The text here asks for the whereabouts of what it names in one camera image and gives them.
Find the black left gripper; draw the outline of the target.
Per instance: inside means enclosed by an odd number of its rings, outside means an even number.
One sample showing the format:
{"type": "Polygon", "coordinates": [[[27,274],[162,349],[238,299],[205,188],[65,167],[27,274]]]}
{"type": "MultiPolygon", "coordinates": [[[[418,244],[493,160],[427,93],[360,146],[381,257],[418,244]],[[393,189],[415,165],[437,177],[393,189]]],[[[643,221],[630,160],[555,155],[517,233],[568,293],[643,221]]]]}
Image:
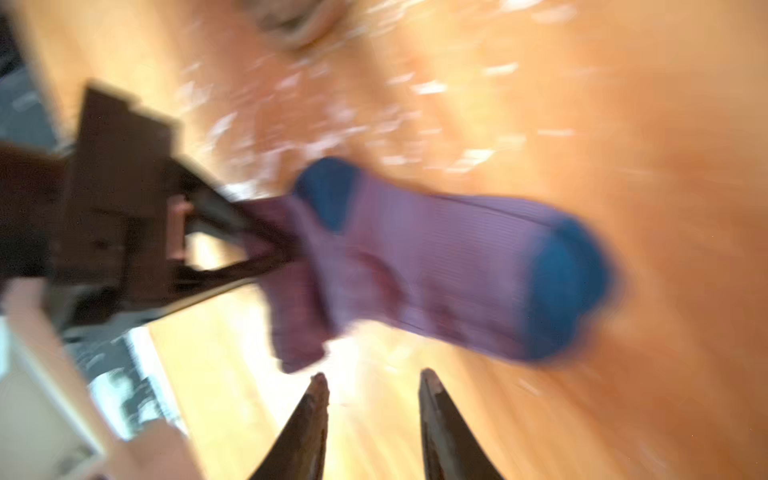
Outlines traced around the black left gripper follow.
{"type": "Polygon", "coordinates": [[[282,230],[220,194],[173,160],[173,125],[95,84],[83,95],[67,154],[1,147],[1,281],[44,281],[43,305],[59,330],[88,328],[134,312],[162,315],[189,293],[254,278],[287,264],[272,251],[215,270],[184,265],[168,244],[205,233],[222,240],[282,230]]]}

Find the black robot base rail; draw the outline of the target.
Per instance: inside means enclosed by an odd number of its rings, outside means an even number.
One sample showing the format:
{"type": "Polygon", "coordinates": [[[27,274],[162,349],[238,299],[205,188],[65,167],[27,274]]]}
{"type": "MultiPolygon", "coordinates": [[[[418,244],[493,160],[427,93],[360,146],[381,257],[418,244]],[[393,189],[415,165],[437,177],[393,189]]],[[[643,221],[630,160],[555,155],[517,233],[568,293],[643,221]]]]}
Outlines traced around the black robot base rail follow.
{"type": "Polygon", "coordinates": [[[65,346],[92,400],[114,433],[131,440],[154,420],[187,431],[173,389],[146,327],[111,340],[65,346]]]}

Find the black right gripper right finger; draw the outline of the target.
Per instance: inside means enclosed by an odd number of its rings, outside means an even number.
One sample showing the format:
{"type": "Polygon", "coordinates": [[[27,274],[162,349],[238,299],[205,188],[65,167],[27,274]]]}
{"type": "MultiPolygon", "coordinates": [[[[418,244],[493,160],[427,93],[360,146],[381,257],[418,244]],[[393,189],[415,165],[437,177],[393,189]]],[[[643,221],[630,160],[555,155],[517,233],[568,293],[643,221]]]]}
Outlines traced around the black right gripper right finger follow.
{"type": "Polygon", "coordinates": [[[421,371],[418,398],[426,479],[503,479],[431,368],[421,371]]]}

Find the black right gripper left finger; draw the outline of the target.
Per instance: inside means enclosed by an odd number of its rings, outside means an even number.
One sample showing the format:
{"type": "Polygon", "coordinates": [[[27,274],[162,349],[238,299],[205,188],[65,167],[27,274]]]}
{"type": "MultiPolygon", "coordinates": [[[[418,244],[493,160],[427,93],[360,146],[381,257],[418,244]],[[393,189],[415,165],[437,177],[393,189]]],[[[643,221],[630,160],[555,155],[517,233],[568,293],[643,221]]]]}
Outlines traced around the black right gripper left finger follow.
{"type": "Polygon", "coordinates": [[[329,394],[325,375],[315,374],[250,480],[323,478],[329,394]]]}

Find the purple teal yellow sock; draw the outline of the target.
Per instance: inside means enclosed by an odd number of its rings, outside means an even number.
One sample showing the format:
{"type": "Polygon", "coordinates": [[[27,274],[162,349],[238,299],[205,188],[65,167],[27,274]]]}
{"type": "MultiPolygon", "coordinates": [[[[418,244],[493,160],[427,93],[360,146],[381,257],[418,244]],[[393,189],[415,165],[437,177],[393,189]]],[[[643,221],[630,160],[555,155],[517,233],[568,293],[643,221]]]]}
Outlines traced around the purple teal yellow sock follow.
{"type": "Polygon", "coordinates": [[[608,296],[612,265],[575,217],[521,198],[427,195],[335,157],[246,212],[298,247],[258,280],[282,371],[374,320],[508,361],[565,350],[608,296]]]}

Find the olive argyle patterned sock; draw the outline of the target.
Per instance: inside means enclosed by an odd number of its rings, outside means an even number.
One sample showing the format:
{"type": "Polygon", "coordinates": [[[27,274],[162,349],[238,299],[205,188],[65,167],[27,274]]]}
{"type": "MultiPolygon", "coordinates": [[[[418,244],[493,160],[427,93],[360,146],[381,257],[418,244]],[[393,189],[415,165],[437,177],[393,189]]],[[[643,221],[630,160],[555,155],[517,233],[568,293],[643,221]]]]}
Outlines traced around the olive argyle patterned sock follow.
{"type": "Polygon", "coordinates": [[[346,0],[245,0],[238,6],[273,43],[303,49],[322,39],[343,20],[346,0]]]}

